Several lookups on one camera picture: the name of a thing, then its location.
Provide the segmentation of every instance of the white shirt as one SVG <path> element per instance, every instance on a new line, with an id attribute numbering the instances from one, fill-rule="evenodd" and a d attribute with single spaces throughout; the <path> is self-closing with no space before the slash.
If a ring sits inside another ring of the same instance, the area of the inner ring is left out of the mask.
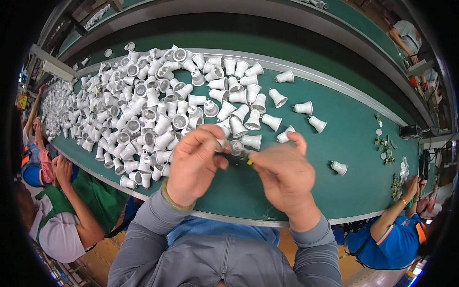
<path id="1" fill-rule="evenodd" d="M 395 23 L 394 28 L 400 34 L 402 42 L 408 49 L 413 52 L 413 54 L 417 54 L 422 45 L 422 40 L 421 38 L 416 38 L 416 28 L 414 28 L 414 25 L 408 21 L 401 20 Z"/>
<path id="2" fill-rule="evenodd" d="M 30 229 L 29 235 L 36 241 L 40 221 L 53 208 L 47 195 L 35 203 L 38 207 L 37 215 Z M 43 251 L 61 263 L 75 261 L 86 253 L 77 232 L 80 224 L 78 217 L 62 212 L 51 218 L 41 229 L 39 239 Z"/>

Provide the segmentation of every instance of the blue shirt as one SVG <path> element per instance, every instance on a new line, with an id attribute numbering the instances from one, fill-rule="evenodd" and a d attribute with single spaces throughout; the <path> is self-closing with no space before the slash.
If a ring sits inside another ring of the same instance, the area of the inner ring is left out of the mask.
<path id="1" fill-rule="evenodd" d="M 374 269 L 401 269 L 411 264 L 418 257 L 418 247 L 425 240 L 424 224 L 417 214 L 411 218 L 398 216 L 384 235 L 375 241 L 370 234 L 370 227 L 379 218 L 362 227 L 357 233 L 350 233 L 345 244 L 352 253 L 365 244 L 357 256 L 359 261 Z"/>

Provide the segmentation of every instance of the right hand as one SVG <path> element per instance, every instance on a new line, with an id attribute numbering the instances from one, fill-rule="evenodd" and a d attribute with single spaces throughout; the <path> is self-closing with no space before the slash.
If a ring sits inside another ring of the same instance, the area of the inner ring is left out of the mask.
<path id="1" fill-rule="evenodd" d="M 315 171 L 305 158 L 307 144 L 303 136 L 288 132 L 287 137 L 296 147 L 282 144 L 250 153 L 249 158 L 260 176 L 266 198 L 290 218 L 303 213 L 313 203 L 311 189 Z"/>
<path id="2" fill-rule="evenodd" d="M 61 186 L 70 185 L 70 179 L 73 174 L 72 163 L 67 161 L 63 155 L 59 155 L 57 159 L 56 178 Z"/>
<path id="3" fill-rule="evenodd" d="M 416 194 L 420 192 L 419 182 L 421 178 L 417 175 L 413 175 L 410 180 L 408 180 L 406 184 L 405 190 L 405 200 L 411 200 Z"/>

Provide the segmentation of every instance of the left hand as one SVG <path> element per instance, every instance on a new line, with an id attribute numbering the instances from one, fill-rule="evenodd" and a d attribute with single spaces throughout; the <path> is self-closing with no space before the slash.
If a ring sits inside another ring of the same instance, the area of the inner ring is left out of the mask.
<path id="1" fill-rule="evenodd" d="M 215 155 L 224 139 L 222 129 L 205 124 L 187 134 L 175 147 L 174 160 L 166 186 L 174 203 L 186 207 L 206 193 L 218 168 L 227 169 L 228 160 Z"/>
<path id="2" fill-rule="evenodd" d="M 63 155 L 59 155 L 53 160 L 57 159 L 56 165 L 56 178 L 61 186 L 70 185 L 70 178 L 72 177 L 73 169 L 72 163 L 67 161 Z"/>

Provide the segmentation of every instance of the sleeve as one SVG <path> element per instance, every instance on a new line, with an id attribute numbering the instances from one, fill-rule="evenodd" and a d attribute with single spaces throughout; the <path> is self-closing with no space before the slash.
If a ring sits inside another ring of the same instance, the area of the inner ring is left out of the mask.
<path id="1" fill-rule="evenodd" d="M 327 218 L 322 214 L 313 229 L 290 233 L 298 246 L 293 265 L 298 281 L 304 286 L 342 286 L 338 246 Z"/>
<path id="2" fill-rule="evenodd" d="M 415 226 L 418 218 L 414 214 L 410 224 Z M 392 224 L 376 244 L 388 259 L 396 259 L 402 257 L 414 244 L 419 245 L 419 239 L 409 228 Z"/>
<path id="3" fill-rule="evenodd" d="M 408 35 L 411 28 L 414 27 L 410 22 L 401 20 L 394 24 L 394 28 L 400 34 L 400 37 Z"/>
<path id="4" fill-rule="evenodd" d="M 45 183 L 53 182 L 53 166 L 51 165 L 49 152 L 46 149 L 40 150 L 41 176 Z"/>
<path id="5" fill-rule="evenodd" d="M 73 262 L 86 253 L 76 225 L 63 223 L 59 217 L 51 218 L 43 226 L 39 239 L 43 251 L 62 263 Z"/>
<path id="6" fill-rule="evenodd" d="M 161 191 L 154 193 L 137 211 L 126 238 L 112 263 L 108 286 L 127 283 L 135 286 L 152 273 L 166 251 L 166 235 L 190 212 L 172 209 L 163 199 Z"/>

